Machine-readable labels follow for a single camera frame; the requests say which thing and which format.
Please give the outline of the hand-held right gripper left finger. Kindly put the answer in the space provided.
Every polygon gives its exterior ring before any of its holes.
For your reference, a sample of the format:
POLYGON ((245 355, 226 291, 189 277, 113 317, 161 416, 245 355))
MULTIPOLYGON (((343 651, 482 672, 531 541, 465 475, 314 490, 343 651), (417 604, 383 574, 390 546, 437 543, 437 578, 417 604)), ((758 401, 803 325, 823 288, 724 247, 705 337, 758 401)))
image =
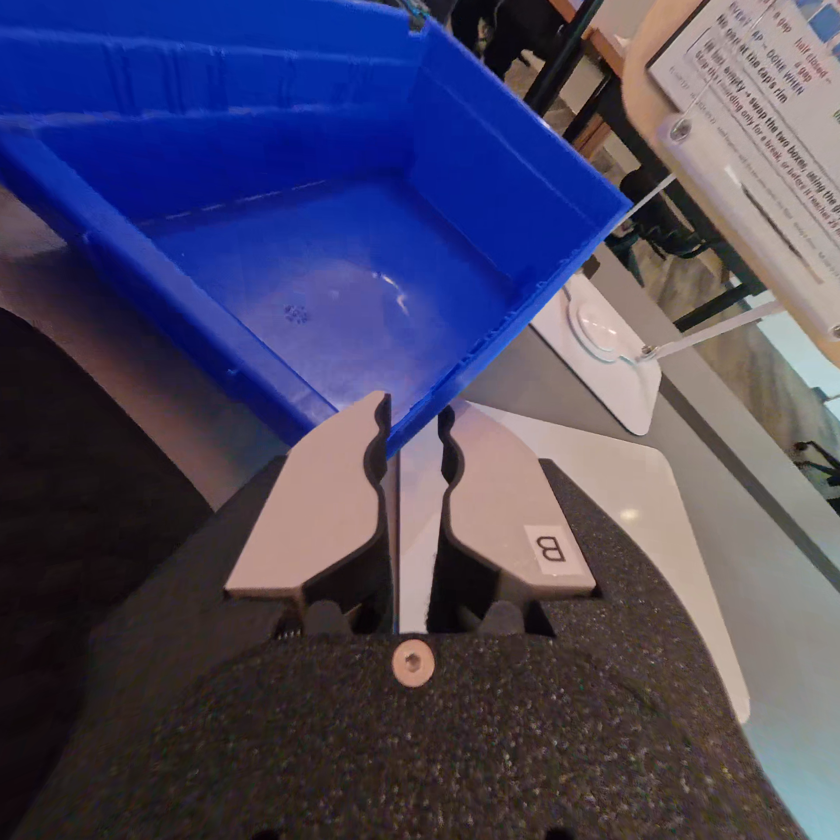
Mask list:
POLYGON ((357 634, 394 627, 387 494, 391 395, 373 391, 287 453, 226 580, 236 600, 330 601, 357 634))

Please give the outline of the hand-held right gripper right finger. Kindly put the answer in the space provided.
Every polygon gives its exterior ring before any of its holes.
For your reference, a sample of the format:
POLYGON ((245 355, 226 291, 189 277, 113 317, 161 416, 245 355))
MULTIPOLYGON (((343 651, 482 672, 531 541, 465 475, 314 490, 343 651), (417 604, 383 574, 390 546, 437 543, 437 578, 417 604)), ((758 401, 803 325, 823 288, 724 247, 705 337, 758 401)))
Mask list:
POLYGON ((447 480, 427 630, 552 634, 543 602, 597 595, 546 463, 471 404, 438 416, 447 480))

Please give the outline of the white whiteboard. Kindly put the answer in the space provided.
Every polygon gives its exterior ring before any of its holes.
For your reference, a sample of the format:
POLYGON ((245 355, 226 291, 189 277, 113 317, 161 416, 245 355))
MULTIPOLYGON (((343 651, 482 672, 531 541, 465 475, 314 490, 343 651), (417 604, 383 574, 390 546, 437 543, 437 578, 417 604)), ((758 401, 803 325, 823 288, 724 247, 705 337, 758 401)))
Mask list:
MULTIPOLYGON (((558 465, 626 531, 666 577, 703 635, 741 723, 751 698, 684 500, 657 449, 467 404, 558 465)), ((431 421, 400 452, 400 573, 397 628, 427 632, 445 479, 444 443, 431 421)))

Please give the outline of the blue plastic bin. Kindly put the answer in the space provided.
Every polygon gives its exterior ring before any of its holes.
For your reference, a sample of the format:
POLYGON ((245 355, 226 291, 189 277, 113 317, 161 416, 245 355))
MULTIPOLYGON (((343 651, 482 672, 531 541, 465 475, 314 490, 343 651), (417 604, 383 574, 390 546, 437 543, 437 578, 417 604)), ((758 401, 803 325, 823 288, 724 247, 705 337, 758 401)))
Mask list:
POLYGON ((2 182, 286 443, 390 394, 388 455, 630 206, 374 1, 2 1, 2 182))

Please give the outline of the white metal stand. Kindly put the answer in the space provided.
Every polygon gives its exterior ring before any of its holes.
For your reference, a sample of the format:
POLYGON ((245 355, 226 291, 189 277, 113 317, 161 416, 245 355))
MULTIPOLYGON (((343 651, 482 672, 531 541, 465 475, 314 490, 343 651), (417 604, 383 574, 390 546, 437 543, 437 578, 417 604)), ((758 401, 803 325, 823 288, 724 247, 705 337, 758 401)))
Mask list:
POLYGON ((532 327, 639 436, 650 431, 663 378, 660 362, 668 355, 781 311, 799 317, 816 338, 839 344, 839 281, 823 278, 788 237, 774 230, 744 165, 721 135, 701 118, 680 114, 661 124, 658 139, 677 163, 671 179, 700 189, 720 230, 741 240, 775 300, 687 338, 647 345, 583 270, 573 274, 532 327))

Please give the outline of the black textured pad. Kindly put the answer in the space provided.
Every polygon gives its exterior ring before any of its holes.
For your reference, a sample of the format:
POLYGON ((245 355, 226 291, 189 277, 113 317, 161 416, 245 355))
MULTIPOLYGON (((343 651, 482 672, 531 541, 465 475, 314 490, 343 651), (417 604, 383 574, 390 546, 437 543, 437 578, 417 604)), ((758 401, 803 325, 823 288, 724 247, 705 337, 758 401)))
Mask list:
POLYGON ((211 513, 70 355, 2 310, 2 838, 67 745, 91 630, 211 513))

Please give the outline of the black office chair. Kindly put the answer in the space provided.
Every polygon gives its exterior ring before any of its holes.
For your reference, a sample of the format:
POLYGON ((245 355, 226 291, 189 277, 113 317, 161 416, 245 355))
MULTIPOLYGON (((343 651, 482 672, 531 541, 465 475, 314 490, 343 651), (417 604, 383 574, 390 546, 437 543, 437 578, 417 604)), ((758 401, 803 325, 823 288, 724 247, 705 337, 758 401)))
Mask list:
POLYGON ((616 257, 630 257, 630 250, 640 239, 648 241, 660 257, 697 257, 707 249, 721 244, 721 236, 703 237, 687 227, 671 210, 661 192, 643 202, 657 187, 657 180, 644 168, 624 175, 620 190, 633 205, 641 205, 629 217, 631 229, 624 236, 610 234, 606 240, 616 257))

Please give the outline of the wooden sign board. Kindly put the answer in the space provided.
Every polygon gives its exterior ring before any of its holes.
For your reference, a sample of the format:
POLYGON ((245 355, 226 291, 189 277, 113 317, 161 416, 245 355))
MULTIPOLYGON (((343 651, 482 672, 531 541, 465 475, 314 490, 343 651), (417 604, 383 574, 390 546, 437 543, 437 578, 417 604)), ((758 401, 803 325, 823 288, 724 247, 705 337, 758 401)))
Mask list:
MULTIPOLYGON (((663 92, 646 67, 648 61, 684 25, 684 23, 703 3, 705 1, 656 1, 633 37, 624 58, 621 91, 627 116, 639 135, 671 172, 677 169, 677 163, 675 159, 664 151, 663 142, 658 139, 658 129, 661 124, 667 121, 667 118, 680 114, 687 114, 690 116, 690 114, 688 111, 680 111, 674 106, 673 101, 663 92)), ((694 115, 691 118, 701 118, 703 121, 708 122, 704 116, 694 115)), ((752 257, 748 257, 747 251, 742 250, 741 240, 738 240, 734 233, 722 233, 720 230, 711 216, 711 210, 701 197, 700 189, 690 185, 688 180, 681 180, 678 178, 677 180, 685 189, 693 202, 697 203, 701 212, 708 217, 710 223, 734 249, 737 256, 741 257, 741 260, 757 276, 757 278, 772 291, 772 288, 769 288, 757 274, 752 257)), ((839 365, 839 344, 830 345, 828 341, 816 338, 816 334, 809 330, 799 317, 792 317, 809 335, 819 351, 835 365, 839 365)))

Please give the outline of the black metal pole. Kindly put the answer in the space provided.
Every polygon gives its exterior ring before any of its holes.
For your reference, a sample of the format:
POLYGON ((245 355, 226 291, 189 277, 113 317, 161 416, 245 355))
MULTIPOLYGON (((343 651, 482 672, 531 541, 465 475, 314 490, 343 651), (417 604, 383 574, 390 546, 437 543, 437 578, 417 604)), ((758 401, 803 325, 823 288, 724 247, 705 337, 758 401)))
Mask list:
POLYGON ((603 64, 603 78, 563 132, 567 143, 587 155, 597 151, 614 129, 609 119, 621 119, 624 57, 616 41, 593 25, 603 1, 580 1, 577 7, 573 7, 572 1, 553 1, 552 6, 560 13, 563 27, 553 42, 549 60, 528 89, 525 104, 545 118, 577 68, 585 50, 590 48, 603 64))

